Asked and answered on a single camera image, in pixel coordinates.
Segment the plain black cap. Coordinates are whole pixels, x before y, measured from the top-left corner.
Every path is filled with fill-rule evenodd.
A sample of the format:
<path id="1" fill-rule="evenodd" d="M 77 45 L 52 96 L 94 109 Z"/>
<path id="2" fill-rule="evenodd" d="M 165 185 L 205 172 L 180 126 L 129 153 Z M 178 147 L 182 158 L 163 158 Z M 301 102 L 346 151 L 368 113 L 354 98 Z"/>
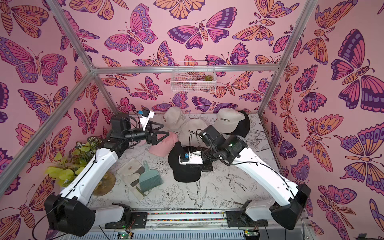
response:
<path id="1" fill-rule="evenodd" d="M 188 150 L 190 150 L 191 152 L 196 152 L 196 151 L 200 151 L 200 150 L 206 150 L 207 148 L 200 148 L 200 147 L 182 147 L 182 144 L 181 142 L 176 142 L 175 146 L 173 147 L 173 149 L 171 150 L 171 152 L 169 153 L 169 156 L 168 156 L 168 163 L 171 167 L 171 169 L 173 169 L 176 165 L 180 165 L 179 164 L 179 156 L 180 154 L 184 154 L 184 153 L 187 153 Z"/>

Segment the black cap with white patch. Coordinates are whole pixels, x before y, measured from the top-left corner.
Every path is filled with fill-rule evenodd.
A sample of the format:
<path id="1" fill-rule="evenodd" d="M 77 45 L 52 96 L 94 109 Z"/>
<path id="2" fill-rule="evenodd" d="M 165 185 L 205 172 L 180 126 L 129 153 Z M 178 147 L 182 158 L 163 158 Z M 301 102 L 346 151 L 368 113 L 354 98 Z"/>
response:
<path id="1" fill-rule="evenodd" d="M 180 183 L 193 183 L 201 178 L 200 165 L 176 165 L 173 168 L 174 179 Z"/>

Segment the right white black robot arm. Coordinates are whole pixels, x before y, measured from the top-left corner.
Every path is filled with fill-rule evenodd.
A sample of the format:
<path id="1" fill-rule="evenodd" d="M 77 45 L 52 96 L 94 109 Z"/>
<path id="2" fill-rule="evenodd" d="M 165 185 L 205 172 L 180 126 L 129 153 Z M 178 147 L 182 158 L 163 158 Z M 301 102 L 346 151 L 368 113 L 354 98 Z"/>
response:
<path id="1" fill-rule="evenodd" d="M 273 197 L 269 207 L 271 218 L 287 230 L 293 230 L 307 205 L 311 189 L 306 184 L 296 184 L 265 163 L 246 142 L 235 135 L 225 138 L 213 126 L 198 129 L 198 142 L 208 149 L 201 154 L 190 154 L 190 158 L 220 161 L 226 166 L 236 166 L 252 177 Z"/>

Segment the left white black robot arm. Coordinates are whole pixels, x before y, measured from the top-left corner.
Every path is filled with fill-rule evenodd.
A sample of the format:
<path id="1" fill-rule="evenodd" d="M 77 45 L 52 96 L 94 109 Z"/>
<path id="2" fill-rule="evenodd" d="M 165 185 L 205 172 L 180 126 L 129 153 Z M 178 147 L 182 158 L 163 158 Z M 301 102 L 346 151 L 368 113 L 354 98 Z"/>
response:
<path id="1" fill-rule="evenodd" d="M 135 119 L 129 114 L 114 115 L 112 129 L 97 146 L 84 170 L 59 195 L 50 195 L 46 199 L 44 206 L 50 229 L 82 237 L 93 227 L 127 220 L 129 207 L 126 205 L 91 209 L 88 204 L 99 182 L 125 150 L 141 141 L 154 146 L 169 136 L 161 130 L 162 124 L 152 121 L 154 112 L 143 110 L 139 114 L 136 129 L 131 127 Z"/>

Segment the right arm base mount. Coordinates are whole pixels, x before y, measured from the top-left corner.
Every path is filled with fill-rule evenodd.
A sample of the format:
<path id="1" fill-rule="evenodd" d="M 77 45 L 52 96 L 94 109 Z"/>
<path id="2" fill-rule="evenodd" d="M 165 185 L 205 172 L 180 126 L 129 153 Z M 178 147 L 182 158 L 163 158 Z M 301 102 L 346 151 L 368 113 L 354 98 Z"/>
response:
<path id="1" fill-rule="evenodd" d="M 226 211 L 223 216 L 227 221 L 229 228 L 257 228 L 269 226 L 267 220 L 254 221 L 241 211 Z"/>

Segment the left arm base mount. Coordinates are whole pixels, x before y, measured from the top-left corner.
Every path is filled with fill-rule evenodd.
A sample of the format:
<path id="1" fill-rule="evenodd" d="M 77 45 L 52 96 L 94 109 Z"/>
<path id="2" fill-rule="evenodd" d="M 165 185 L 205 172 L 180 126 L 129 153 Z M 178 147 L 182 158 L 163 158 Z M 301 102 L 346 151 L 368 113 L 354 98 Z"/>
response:
<path id="1" fill-rule="evenodd" d="M 146 212 L 129 212 L 124 214 L 119 222 L 105 224 L 105 229 L 144 229 L 147 219 Z"/>

